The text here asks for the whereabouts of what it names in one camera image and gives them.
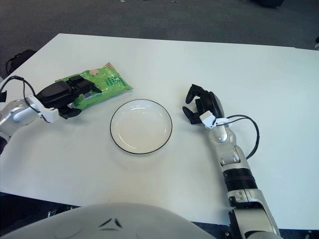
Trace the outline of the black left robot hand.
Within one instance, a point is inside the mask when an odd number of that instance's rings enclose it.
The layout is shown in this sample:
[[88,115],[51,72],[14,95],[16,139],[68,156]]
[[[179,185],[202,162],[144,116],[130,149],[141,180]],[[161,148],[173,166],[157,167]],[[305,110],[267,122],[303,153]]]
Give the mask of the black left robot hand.
[[46,108],[57,109],[62,118],[68,119],[82,112],[81,109],[70,108],[69,104],[73,103],[81,94],[91,91],[102,92],[93,82],[76,75],[68,78],[67,81],[57,81],[47,86],[36,95],[36,98]]

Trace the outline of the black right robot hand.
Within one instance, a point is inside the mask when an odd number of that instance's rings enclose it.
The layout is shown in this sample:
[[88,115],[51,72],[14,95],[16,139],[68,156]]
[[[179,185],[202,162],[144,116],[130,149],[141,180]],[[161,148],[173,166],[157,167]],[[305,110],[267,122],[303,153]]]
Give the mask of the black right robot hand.
[[192,84],[186,96],[186,104],[190,104],[195,96],[199,97],[195,100],[198,112],[194,113],[189,108],[182,107],[185,116],[191,124],[202,123],[200,116],[206,111],[210,111],[216,118],[224,118],[221,102],[213,92],[206,91],[202,87]]

